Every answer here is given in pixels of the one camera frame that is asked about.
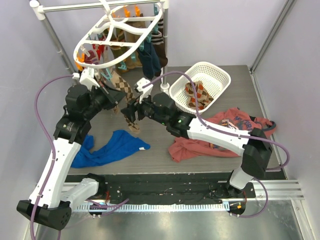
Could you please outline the orange argyle sock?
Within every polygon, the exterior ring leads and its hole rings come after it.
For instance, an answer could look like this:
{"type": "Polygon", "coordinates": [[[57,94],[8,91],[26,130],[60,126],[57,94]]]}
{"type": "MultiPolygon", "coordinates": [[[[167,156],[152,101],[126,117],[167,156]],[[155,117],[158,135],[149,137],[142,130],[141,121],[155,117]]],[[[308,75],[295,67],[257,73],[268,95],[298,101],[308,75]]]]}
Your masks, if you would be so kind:
{"type": "Polygon", "coordinates": [[[204,110],[206,107],[209,106],[211,102],[213,102],[214,98],[209,94],[209,92],[205,89],[203,82],[198,81],[202,83],[202,90],[201,90],[201,96],[197,97],[197,95],[194,96],[187,96],[187,106],[191,109],[196,109],[196,100],[198,102],[198,110],[204,110]]]}
{"type": "Polygon", "coordinates": [[[198,98],[201,97],[201,91],[202,91],[202,83],[200,81],[191,83],[187,82],[185,84],[185,92],[188,97],[192,97],[196,95],[198,98]]]}

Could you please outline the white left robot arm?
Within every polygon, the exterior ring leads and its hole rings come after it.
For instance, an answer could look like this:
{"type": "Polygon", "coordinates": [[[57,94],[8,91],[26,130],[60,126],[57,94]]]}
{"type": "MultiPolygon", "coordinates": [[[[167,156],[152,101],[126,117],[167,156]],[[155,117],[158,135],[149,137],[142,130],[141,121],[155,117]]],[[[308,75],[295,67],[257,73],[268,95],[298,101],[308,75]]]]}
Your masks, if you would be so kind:
{"type": "Polygon", "coordinates": [[[80,183],[63,193],[62,189],[74,158],[91,129],[91,119],[101,110],[113,109],[125,93],[103,83],[88,88],[70,87],[65,97],[64,115],[56,124],[53,150],[40,180],[27,200],[20,200],[17,211],[32,223],[58,231],[64,229],[75,210],[85,200],[102,199],[107,192],[105,178],[87,174],[80,183]]]}

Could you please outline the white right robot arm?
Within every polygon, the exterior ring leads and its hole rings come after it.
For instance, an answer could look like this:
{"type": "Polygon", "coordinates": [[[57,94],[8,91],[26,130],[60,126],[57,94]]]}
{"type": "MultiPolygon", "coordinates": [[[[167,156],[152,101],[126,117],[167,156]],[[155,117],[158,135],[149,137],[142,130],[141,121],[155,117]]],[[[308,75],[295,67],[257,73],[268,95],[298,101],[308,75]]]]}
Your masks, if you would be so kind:
{"type": "Polygon", "coordinates": [[[164,125],[175,137],[208,142],[240,156],[242,163],[232,171],[225,186],[230,197],[238,197],[248,182],[266,175],[273,150],[262,129],[246,131],[213,124],[178,109],[174,100],[164,93],[133,99],[121,113],[131,122],[149,118],[164,125]]]}

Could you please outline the brown argyle sock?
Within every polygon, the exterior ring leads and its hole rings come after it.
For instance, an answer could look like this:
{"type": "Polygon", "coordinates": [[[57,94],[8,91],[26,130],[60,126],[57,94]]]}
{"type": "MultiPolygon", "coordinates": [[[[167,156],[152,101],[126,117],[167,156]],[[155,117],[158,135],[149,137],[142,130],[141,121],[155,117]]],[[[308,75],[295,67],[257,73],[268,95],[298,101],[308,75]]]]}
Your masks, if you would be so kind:
{"type": "MultiPolygon", "coordinates": [[[[126,104],[135,98],[133,89],[131,88],[130,84],[126,80],[124,80],[115,70],[112,71],[112,77],[110,81],[116,90],[125,93],[124,100],[126,104]]],[[[135,122],[131,122],[125,115],[123,117],[130,131],[132,133],[139,134],[139,125],[135,122]]]]}

